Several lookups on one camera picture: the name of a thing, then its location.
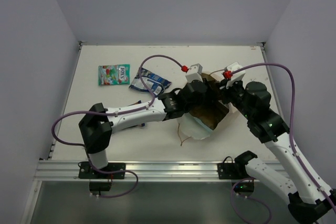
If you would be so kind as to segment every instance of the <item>red connector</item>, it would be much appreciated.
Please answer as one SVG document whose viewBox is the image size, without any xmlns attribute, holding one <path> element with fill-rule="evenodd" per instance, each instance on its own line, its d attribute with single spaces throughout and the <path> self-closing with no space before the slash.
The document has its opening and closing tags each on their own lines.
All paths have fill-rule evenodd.
<svg viewBox="0 0 336 224">
<path fill-rule="evenodd" d="M 182 67 L 181 67 L 181 70 L 182 70 L 183 72 L 187 73 L 188 70 L 189 70 L 189 68 L 188 68 L 187 66 L 182 66 Z"/>
<path fill-rule="evenodd" d="M 231 79 L 232 73 L 231 73 L 231 71 L 225 71 L 225 72 L 223 72 L 223 76 L 224 76 L 225 79 Z"/>
</svg>

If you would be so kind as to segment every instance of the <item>green snack package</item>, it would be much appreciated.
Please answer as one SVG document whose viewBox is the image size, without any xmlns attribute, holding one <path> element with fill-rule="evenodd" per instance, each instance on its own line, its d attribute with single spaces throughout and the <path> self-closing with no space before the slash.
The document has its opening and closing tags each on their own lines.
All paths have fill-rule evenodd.
<svg viewBox="0 0 336 224">
<path fill-rule="evenodd" d="M 98 84 L 100 86 L 130 84 L 130 65 L 99 66 Z"/>
</svg>

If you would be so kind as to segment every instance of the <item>white table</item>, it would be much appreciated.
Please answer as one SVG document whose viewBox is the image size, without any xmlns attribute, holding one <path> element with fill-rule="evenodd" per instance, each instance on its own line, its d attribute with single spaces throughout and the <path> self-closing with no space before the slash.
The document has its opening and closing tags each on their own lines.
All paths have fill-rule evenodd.
<svg viewBox="0 0 336 224">
<path fill-rule="evenodd" d="M 88 110 L 95 103 L 105 107 L 126 106 L 138 100 L 147 101 L 146 93 L 128 89 L 128 85 L 98 86 L 99 65 L 131 65 L 131 80 L 142 60 L 150 55 L 162 54 L 190 66 L 200 63 L 203 71 L 214 71 L 238 61 L 246 66 L 263 62 L 260 47 L 250 46 L 83 46 L 75 77 L 72 82 L 65 113 Z M 183 87 L 184 73 L 167 59 L 155 58 L 144 68 L 172 81 L 170 91 Z M 271 108 L 278 112 L 266 67 L 247 70 L 244 83 L 260 81 L 272 94 Z M 60 126 L 59 137 L 63 140 L 82 143 L 78 122 L 83 115 L 66 118 Z M 235 157 L 246 150 L 256 153 L 265 161 L 275 161 L 273 154 L 250 132 L 247 121 L 238 115 L 229 125 L 219 125 L 212 136 L 204 140 L 187 140 L 180 146 L 177 136 L 177 121 L 148 123 L 112 135 L 107 148 L 109 160 L 114 161 L 221 161 L 226 156 Z M 84 160 L 81 147 L 57 143 L 53 160 Z"/>
</svg>

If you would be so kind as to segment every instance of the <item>colorful package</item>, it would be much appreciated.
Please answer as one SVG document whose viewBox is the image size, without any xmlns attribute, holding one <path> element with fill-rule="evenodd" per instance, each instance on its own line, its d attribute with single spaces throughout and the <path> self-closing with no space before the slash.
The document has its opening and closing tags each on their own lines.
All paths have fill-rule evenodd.
<svg viewBox="0 0 336 224">
<path fill-rule="evenodd" d="M 130 84 L 130 65 L 99 66 L 98 84 L 100 86 Z"/>
<path fill-rule="evenodd" d="M 170 81 L 152 73 L 151 71 L 142 68 L 141 77 L 146 85 L 154 92 L 157 97 L 159 94 L 162 94 L 166 88 L 172 84 Z M 129 86 L 131 89 L 136 89 L 141 92 L 148 92 L 148 90 L 142 84 L 139 78 L 139 72 L 134 77 L 131 85 Z"/>
</svg>

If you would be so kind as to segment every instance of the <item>gray floor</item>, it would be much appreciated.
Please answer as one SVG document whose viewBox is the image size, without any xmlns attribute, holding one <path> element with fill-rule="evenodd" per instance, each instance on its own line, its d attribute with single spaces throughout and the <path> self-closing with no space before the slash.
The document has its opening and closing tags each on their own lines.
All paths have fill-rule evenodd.
<svg viewBox="0 0 336 224">
<path fill-rule="evenodd" d="M 130 184 L 112 185 L 113 193 Z M 32 223 L 243 223 L 229 202 L 229 183 L 139 183 L 131 194 L 116 199 L 89 197 L 87 182 L 44 182 Z M 296 223 L 287 206 L 265 186 L 254 196 L 272 209 L 270 223 Z M 236 199 L 246 218 L 262 223 L 267 210 Z"/>
</svg>

